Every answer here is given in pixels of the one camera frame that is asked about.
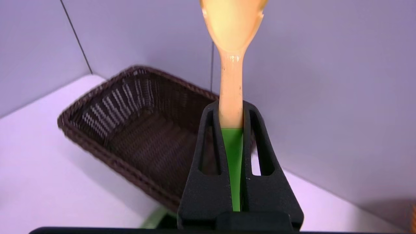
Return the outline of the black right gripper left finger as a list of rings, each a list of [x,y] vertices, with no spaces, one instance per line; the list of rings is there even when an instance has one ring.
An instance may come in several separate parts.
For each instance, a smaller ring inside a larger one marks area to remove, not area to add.
[[[202,172],[206,129],[213,132],[217,175]],[[226,149],[219,123],[219,102],[204,108],[192,165],[178,209],[178,228],[217,228],[217,217],[233,211]]]

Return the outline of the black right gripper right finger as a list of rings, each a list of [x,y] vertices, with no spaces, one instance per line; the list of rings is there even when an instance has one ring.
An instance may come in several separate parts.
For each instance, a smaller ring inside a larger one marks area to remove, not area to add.
[[[243,230],[299,230],[304,213],[280,166],[258,108],[245,101],[241,169]]]

